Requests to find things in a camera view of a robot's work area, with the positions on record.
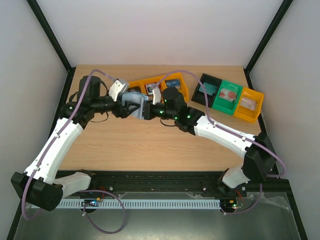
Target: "wooden table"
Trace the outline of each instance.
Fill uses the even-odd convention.
[[[233,83],[247,86],[243,68],[240,66],[154,66],[154,65],[78,65],[69,96],[79,88],[80,79],[92,69],[126,81],[164,75],[173,70],[187,70],[199,78],[202,73]],[[96,73],[108,87],[112,82]],[[190,99],[198,82],[183,73]],[[192,102],[193,108],[205,112],[205,106]],[[223,112],[210,109],[215,120],[240,130],[257,135],[261,130],[258,122],[252,124]],[[106,115],[96,114],[94,121]],[[177,127],[165,127],[159,118],[150,121],[128,117],[109,119],[101,123],[90,122],[75,140],[67,153],[60,170],[104,170],[104,171],[224,171],[242,163],[231,150],[206,138],[193,136]]]

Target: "purple cable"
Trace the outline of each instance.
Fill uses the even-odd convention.
[[[210,117],[210,111],[209,111],[209,104],[208,104],[208,96],[207,96],[207,91],[205,89],[205,86],[204,84],[200,81],[200,79],[194,75],[192,72],[189,72],[189,71],[186,71],[186,70],[174,70],[174,71],[171,71],[169,72],[167,75],[165,75],[160,81],[158,81],[156,84],[155,84],[155,88],[157,86],[159,86],[161,84],[161,82],[163,80],[165,80],[167,77],[169,77],[171,74],[175,74],[175,73],[186,73],[186,74],[189,74],[191,75],[192,77],[194,77],[200,84],[200,86],[202,87],[203,89],[203,93],[204,93],[204,100],[205,100],[205,112],[206,112],[206,117],[208,118],[208,121],[212,124],[212,125],[215,125],[215,122],[211,119]],[[227,128],[224,128],[223,126],[219,125],[218,123],[216,123],[215,125],[217,128],[231,134],[231,135],[234,135],[240,139],[242,139],[243,136],[241,136],[240,134],[234,132],[234,131],[231,131]],[[259,148],[263,149],[264,151],[266,151],[268,154],[270,154],[272,157],[274,157],[281,165],[282,165],[282,173],[280,174],[269,174],[268,177],[272,177],[272,178],[277,178],[277,177],[282,177],[285,173],[286,173],[286,166],[284,164],[284,162],[276,155],[274,154],[271,150],[269,150],[268,148],[266,148],[265,146],[261,145],[260,143],[254,141],[254,140],[251,140],[249,138],[245,138],[244,139],[245,141],[248,141],[256,146],[258,146]]]
[[[123,209],[123,221],[122,221],[122,224],[115,231],[105,231],[105,230],[102,230],[101,228],[99,228],[97,225],[95,225],[94,222],[89,218],[88,214],[86,214],[86,206],[87,205],[84,205],[84,207],[83,207],[83,214],[90,221],[90,223],[93,225],[93,227],[95,229],[97,229],[99,232],[101,232],[103,234],[116,234],[116,233],[119,233],[122,229],[124,229],[124,227],[126,226],[126,223],[127,223],[127,212],[126,212],[126,209],[125,209],[125,206],[124,206],[123,202],[116,195],[114,195],[114,194],[112,194],[110,192],[107,192],[107,191],[103,191],[103,190],[83,190],[83,191],[79,191],[79,193],[92,193],[92,192],[104,193],[104,194],[110,195],[111,197],[114,197],[115,199],[117,199],[117,201],[120,203],[120,205],[121,205],[121,207]]]
[[[98,72],[104,76],[107,76],[109,79],[111,79],[112,81],[114,81],[115,79],[111,76],[109,76],[108,74],[104,73],[103,71],[100,71],[98,69],[93,69],[89,76],[87,77],[86,81],[85,81],[85,84],[84,84],[84,87],[83,87],[83,90],[81,92],[81,95],[79,97],[79,100],[77,102],[77,104],[75,105],[75,108],[71,114],[71,116],[68,118],[68,120],[65,122],[65,124],[62,126],[62,128],[57,132],[57,135],[60,135],[62,133],[62,131],[68,126],[68,124],[72,121],[72,119],[74,118],[75,114],[77,113],[79,107],[80,107],[80,104],[85,96],[85,93],[86,93],[86,90],[87,90],[87,87],[89,85],[89,82],[90,82],[90,79],[92,77],[92,75],[95,73],[95,72]],[[52,140],[49,142],[49,144],[46,146],[46,148],[44,149],[41,157],[39,158],[39,161],[38,163],[36,164],[36,166],[39,168],[42,161],[44,160],[46,154],[48,153],[49,149],[51,148],[51,146],[54,144],[55,140],[57,139],[57,137],[54,137],[52,138]],[[21,199],[21,211],[22,211],[22,216],[25,220],[32,220],[34,219],[35,217],[37,217],[40,212],[41,212],[41,209],[39,209],[33,216],[29,217],[26,213],[26,199],[27,199],[27,193],[28,193],[28,189],[30,187],[30,184],[31,184],[31,181],[32,179],[34,178],[34,176],[36,175],[36,172],[37,170],[33,170],[32,174],[30,175],[28,181],[26,182],[25,184],[25,187],[24,187],[24,191],[23,191],[23,194],[22,194],[22,199]]]
[[[237,214],[244,214],[246,212],[249,212],[251,209],[253,209],[259,202],[259,199],[261,197],[262,194],[262,184],[260,183],[260,192],[259,192],[259,196],[256,199],[256,201],[254,202],[254,204],[252,204],[249,208],[247,208],[246,210],[243,211],[239,211],[239,212],[225,212],[222,208],[221,208],[221,212],[223,212],[224,215],[237,215]]]

